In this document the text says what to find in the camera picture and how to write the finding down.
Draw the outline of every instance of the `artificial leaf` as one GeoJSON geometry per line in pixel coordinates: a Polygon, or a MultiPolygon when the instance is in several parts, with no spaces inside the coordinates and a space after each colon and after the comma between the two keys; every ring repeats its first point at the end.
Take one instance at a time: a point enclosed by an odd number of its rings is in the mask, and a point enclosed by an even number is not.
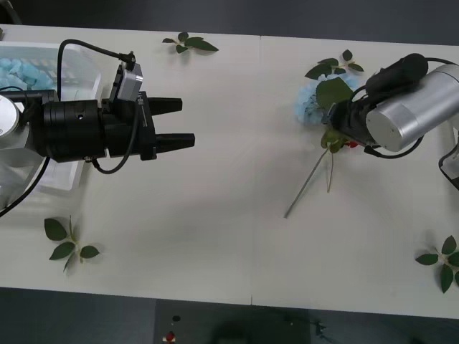
{"type": "Polygon", "coordinates": [[[65,258],[66,256],[72,253],[74,248],[75,248],[74,243],[65,242],[55,248],[49,260],[57,260],[57,259],[65,258]]]}
{"type": "Polygon", "coordinates": [[[61,225],[58,220],[55,219],[45,219],[44,220],[44,231],[49,240],[60,242],[67,238],[67,232],[63,225],[61,225]]]}
{"type": "Polygon", "coordinates": [[[185,41],[185,46],[187,47],[193,47],[196,49],[204,50],[206,52],[218,52],[218,48],[214,47],[212,44],[209,42],[204,41],[200,37],[192,37],[188,38],[185,41]]]}
{"type": "Polygon", "coordinates": [[[352,95],[352,90],[340,77],[337,77],[318,84],[316,94],[319,106],[328,111],[334,103],[348,100],[352,95]]]}
{"type": "Polygon", "coordinates": [[[191,45],[187,44],[187,42],[193,43],[193,42],[196,41],[196,40],[202,41],[203,39],[204,39],[204,38],[202,38],[202,37],[190,37],[190,38],[188,38],[188,39],[185,41],[185,47],[191,47],[191,45]]]}
{"type": "Polygon", "coordinates": [[[457,244],[453,236],[449,236],[448,238],[446,238],[445,242],[443,243],[442,253],[452,254],[456,250],[456,247],[457,247],[457,244]]]}
{"type": "Polygon", "coordinates": [[[187,51],[188,48],[187,48],[187,47],[183,47],[183,46],[181,46],[181,45],[177,45],[177,46],[175,47],[175,50],[176,50],[179,54],[181,54],[182,52],[187,51]]]}
{"type": "Polygon", "coordinates": [[[321,75],[328,76],[331,74],[331,67],[329,64],[318,64],[305,75],[309,79],[317,80],[321,75]]]}
{"type": "Polygon", "coordinates": [[[331,152],[332,154],[338,153],[339,150],[343,148],[345,142],[346,142],[346,141],[345,141],[344,139],[339,139],[339,140],[336,141],[335,143],[332,143],[332,144],[330,145],[330,152],[331,152]]]}
{"type": "Polygon", "coordinates": [[[453,253],[448,257],[448,263],[454,267],[459,267],[459,252],[453,253]]]}
{"type": "Polygon", "coordinates": [[[364,69],[362,67],[360,67],[356,63],[350,63],[350,64],[347,65],[347,67],[352,68],[353,70],[356,70],[357,72],[363,72],[364,71],[364,69]]]}
{"type": "Polygon", "coordinates": [[[97,256],[98,254],[99,251],[94,246],[85,246],[81,249],[80,257],[89,259],[97,256]]]}
{"type": "Polygon", "coordinates": [[[443,265],[442,271],[440,273],[440,284],[442,286],[443,294],[450,289],[451,283],[453,283],[454,273],[453,270],[447,266],[446,264],[443,265]]]}
{"type": "Polygon", "coordinates": [[[64,270],[63,270],[63,271],[65,271],[65,269],[67,269],[67,266],[69,265],[70,260],[72,260],[72,258],[74,257],[74,255],[75,255],[75,253],[72,252],[72,254],[70,255],[69,259],[67,259],[67,261],[65,262],[64,270]]]}
{"type": "Polygon", "coordinates": [[[329,128],[325,130],[325,133],[323,133],[322,139],[321,139],[321,147],[322,148],[327,148],[328,144],[335,143],[338,140],[344,139],[342,134],[340,134],[338,131],[329,128]]]}
{"type": "Polygon", "coordinates": [[[189,37],[188,32],[180,32],[179,33],[179,41],[180,42],[185,42],[188,37],[189,37]]]}
{"type": "Polygon", "coordinates": [[[343,53],[343,58],[344,58],[344,61],[351,61],[351,59],[352,59],[352,53],[351,53],[349,50],[346,50],[346,51],[343,53]]]}
{"type": "Polygon", "coordinates": [[[319,61],[317,63],[324,63],[324,64],[332,66],[332,67],[336,67],[336,66],[339,65],[339,62],[338,62],[337,59],[323,59],[322,61],[319,61]]]}
{"type": "Polygon", "coordinates": [[[344,68],[335,68],[335,71],[333,73],[340,75],[346,73],[346,70],[344,68]]]}
{"type": "Polygon", "coordinates": [[[70,232],[70,238],[75,241],[75,237],[73,235],[73,228],[72,228],[72,216],[69,216],[69,232],[70,232]]]}
{"type": "Polygon", "coordinates": [[[434,265],[436,262],[438,262],[438,255],[431,253],[423,254],[422,256],[416,258],[416,262],[422,265],[434,265]]]}

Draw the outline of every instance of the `white table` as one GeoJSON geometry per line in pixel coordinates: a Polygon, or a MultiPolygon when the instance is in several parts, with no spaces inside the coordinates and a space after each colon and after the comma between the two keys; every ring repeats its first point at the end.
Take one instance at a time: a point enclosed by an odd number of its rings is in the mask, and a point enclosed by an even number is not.
{"type": "MultiPolygon", "coordinates": [[[[205,34],[218,53],[179,56],[161,43],[168,33],[2,27],[11,41],[79,38],[133,50],[143,90],[184,101],[182,112],[154,118],[157,130],[195,133],[197,142],[157,161],[130,158],[112,176],[88,171],[72,213],[82,243],[103,254],[67,275],[47,260],[55,244],[42,221],[68,211],[24,205],[2,219],[0,286],[459,317],[459,288],[443,295],[434,269],[415,261],[429,244],[459,239],[459,193],[437,169],[453,144],[448,126],[398,161],[337,154],[330,194],[322,168],[283,219],[322,152],[322,130],[293,116],[316,61],[350,49],[368,77],[410,52],[459,61],[459,47],[205,34]]],[[[117,62],[95,58],[106,96],[117,62]]]]}

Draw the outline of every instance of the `gray floor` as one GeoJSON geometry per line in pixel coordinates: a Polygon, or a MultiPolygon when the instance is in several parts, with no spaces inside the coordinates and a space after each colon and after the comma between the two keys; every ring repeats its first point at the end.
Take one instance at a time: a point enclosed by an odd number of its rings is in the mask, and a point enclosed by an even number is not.
{"type": "Polygon", "coordinates": [[[454,0],[11,2],[30,25],[459,44],[454,0]]]}

